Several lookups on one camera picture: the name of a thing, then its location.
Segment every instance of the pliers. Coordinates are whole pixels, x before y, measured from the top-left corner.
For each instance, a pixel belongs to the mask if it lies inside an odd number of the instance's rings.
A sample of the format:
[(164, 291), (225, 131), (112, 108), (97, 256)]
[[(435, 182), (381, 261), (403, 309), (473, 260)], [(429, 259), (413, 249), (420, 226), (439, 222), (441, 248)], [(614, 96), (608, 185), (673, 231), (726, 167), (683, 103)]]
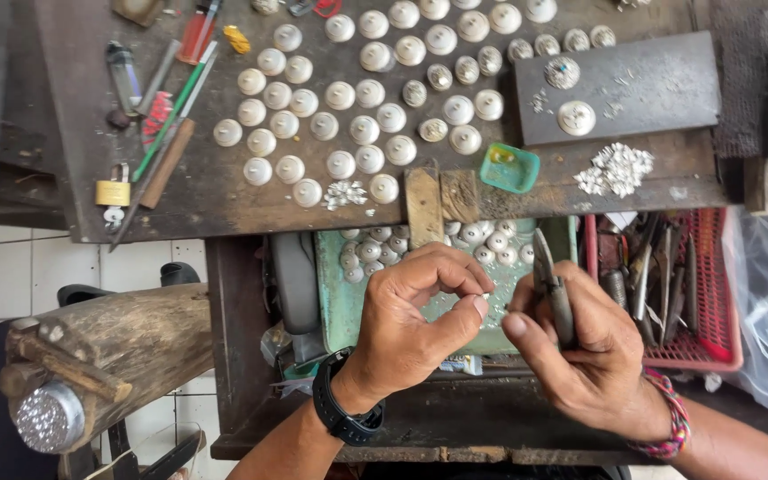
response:
[(577, 332), (573, 327), (571, 302), (568, 300), (568, 290), (565, 281), (553, 274), (553, 257), (549, 253), (549, 245), (540, 228), (535, 229), (532, 239), (535, 248), (535, 291), (546, 296), (553, 311), (556, 333), (559, 335), (559, 348), (572, 350), (578, 347)]

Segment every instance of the colorful woven bracelet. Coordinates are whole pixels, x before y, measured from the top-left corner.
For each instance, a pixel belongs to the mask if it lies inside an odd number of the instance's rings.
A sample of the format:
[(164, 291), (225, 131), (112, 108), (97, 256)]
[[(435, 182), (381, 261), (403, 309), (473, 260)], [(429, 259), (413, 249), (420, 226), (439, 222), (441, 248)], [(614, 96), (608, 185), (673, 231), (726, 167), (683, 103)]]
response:
[(660, 375), (655, 370), (644, 369), (643, 376), (668, 400), (672, 410), (672, 437), (667, 442), (630, 442), (630, 448), (645, 453), (649, 457), (660, 460), (673, 459), (686, 447), (692, 432), (689, 430), (689, 416), (684, 408), (684, 402), (672, 387), (668, 376)]

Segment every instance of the brass padlock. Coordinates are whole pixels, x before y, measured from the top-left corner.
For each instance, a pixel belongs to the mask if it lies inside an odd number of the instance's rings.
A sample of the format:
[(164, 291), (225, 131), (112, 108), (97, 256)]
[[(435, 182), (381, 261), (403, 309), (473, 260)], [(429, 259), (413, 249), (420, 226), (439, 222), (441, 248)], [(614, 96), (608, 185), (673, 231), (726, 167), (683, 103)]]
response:
[(112, 167), (112, 180), (96, 181), (95, 203), (108, 207), (102, 213), (102, 218), (106, 221), (106, 230), (109, 233), (116, 232), (123, 222), (125, 213), (121, 207), (129, 207), (131, 185), (129, 165), (126, 163), (119, 163)]

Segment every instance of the green plastic dish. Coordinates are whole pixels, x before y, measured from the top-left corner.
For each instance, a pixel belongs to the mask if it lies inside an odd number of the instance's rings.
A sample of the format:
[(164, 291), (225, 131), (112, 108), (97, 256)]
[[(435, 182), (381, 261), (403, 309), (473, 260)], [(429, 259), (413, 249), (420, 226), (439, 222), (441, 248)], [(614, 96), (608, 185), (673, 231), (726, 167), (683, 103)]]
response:
[(540, 167), (541, 161), (535, 154), (505, 144), (491, 144), (485, 152), (479, 178), (498, 189), (527, 193), (535, 184)]

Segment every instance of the small green tray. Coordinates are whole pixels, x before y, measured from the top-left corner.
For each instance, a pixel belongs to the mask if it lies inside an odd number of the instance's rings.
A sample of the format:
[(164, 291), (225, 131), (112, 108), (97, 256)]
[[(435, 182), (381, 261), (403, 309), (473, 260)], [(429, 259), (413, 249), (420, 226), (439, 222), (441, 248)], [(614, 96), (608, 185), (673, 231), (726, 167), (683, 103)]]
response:
[[(516, 220), (517, 235), (513, 242), (518, 246), (532, 242), (536, 220)], [(547, 237), (553, 260), (577, 259), (575, 217), (558, 217), (540, 220), (541, 231)], [(339, 232), (316, 234), (316, 275), (319, 281), (319, 302), (322, 306), (324, 344), (333, 353), (357, 343), (360, 329), (360, 311), (364, 307), (366, 279), (349, 284), (342, 278), (340, 251), (347, 240)], [(465, 248), (471, 255), (476, 246)], [(505, 304), (511, 300), (515, 285), (520, 278), (532, 271), (531, 265), (518, 260), (512, 267), (494, 262), (485, 271), (496, 283), (494, 293), (488, 298), (491, 309), (476, 338), (467, 344), (459, 355), (514, 354), (515, 347), (507, 340), (500, 321), (505, 315)], [(454, 295), (439, 294), (421, 312), (429, 320), (435, 320), (449, 311), (457, 300)]]
[(523, 194), (532, 189), (540, 167), (541, 160), (535, 154), (505, 144), (491, 144), (479, 178), (498, 189)]

